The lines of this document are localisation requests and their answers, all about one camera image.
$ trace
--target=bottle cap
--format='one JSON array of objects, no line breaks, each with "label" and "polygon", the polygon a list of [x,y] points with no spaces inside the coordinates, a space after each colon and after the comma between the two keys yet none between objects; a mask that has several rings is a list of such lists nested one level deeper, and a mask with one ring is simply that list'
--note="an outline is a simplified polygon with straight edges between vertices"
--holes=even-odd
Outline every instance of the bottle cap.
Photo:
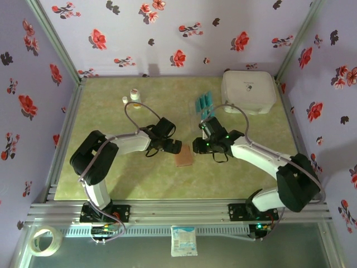
[{"label": "bottle cap", "polygon": [[136,88],[133,88],[132,90],[130,90],[130,97],[131,98],[137,98],[138,96],[140,96],[140,93]]}]

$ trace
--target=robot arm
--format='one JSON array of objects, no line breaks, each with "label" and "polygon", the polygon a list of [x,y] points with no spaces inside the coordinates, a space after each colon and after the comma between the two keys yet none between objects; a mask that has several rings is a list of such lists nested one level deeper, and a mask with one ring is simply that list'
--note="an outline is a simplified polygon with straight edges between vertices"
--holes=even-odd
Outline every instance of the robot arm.
[{"label": "robot arm", "polygon": [[[300,212],[319,192],[318,186],[305,173],[280,158],[288,159],[317,178],[306,156],[284,155],[261,145],[259,147],[263,150],[259,150],[257,146],[253,147],[247,143],[243,133],[236,130],[227,133],[215,117],[210,117],[206,122],[199,124],[199,127],[203,129],[207,139],[204,140],[201,137],[195,139],[193,142],[195,153],[213,154],[213,156],[221,153],[242,159],[264,170],[277,180],[278,187],[259,189],[247,199],[246,209],[252,216],[256,217],[269,209],[279,207],[287,207],[294,212]],[[267,152],[274,152],[279,157],[273,157]]]},{"label": "robot arm", "polygon": [[[147,151],[148,156],[152,149],[156,150],[156,152],[162,150],[178,154],[181,151],[182,143],[181,141],[170,139],[171,136],[169,136],[170,132],[175,128],[173,123],[163,117],[158,124],[141,128],[141,131],[136,135],[123,135],[123,137],[108,142],[84,176],[84,186],[93,203],[99,209],[105,209],[112,203],[104,178],[115,156],[135,151]],[[110,138],[110,136],[95,130],[84,140],[70,159],[70,164],[77,175],[83,173],[94,157],[93,151],[98,151],[107,138]]]}]

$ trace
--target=glass panel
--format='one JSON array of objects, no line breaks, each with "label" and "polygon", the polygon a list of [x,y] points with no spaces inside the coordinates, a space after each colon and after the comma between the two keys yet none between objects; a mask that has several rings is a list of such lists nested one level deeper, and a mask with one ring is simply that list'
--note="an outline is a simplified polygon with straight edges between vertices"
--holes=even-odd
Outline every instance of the glass panel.
[{"label": "glass panel", "polygon": [[197,250],[197,257],[171,257],[170,237],[119,238],[106,245],[67,237],[58,252],[33,257],[30,267],[329,267],[316,224],[281,224],[263,242],[199,236]]}]

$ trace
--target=orange sponge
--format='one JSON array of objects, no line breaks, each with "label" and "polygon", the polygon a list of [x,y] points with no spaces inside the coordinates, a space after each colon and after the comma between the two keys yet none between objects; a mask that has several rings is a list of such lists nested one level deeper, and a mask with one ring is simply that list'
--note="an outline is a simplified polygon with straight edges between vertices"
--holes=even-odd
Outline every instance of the orange sponge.
[{"label": "orange sponge", "polygon": [[190,166],[194,163],[194,158],[190,151],[190,147],[187,144],[183,144],[181,147],[181,152],[175,155],[176,167],[180,166]]}]

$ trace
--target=mounting plate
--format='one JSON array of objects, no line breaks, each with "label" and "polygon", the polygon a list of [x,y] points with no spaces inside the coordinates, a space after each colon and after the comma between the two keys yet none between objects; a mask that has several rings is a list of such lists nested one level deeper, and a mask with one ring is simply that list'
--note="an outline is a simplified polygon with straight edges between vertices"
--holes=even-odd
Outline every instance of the mounting plate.
[{"label": "mounting plate", "polygon": [[269,209],[266,212],[263,212],[261,217],[254,218],[247,212],[244,203],[228,204],[228,214],[231,222],[271,221],[269,214],[273,217],[274,221],[279,219],[279,214],[276,209]]},{"label": "mounting plate", "polygon": [[[119,217],[119,219],[127,223],[129,222],[130,217],[130,205],[108,205],[104,211],[108,214],[111,214],[115,217]],[[82,206],[82,210],[79,218],[80,223],[110,223],[115,222],[115,220],[98,213],[90,203],[86,202]]]}]

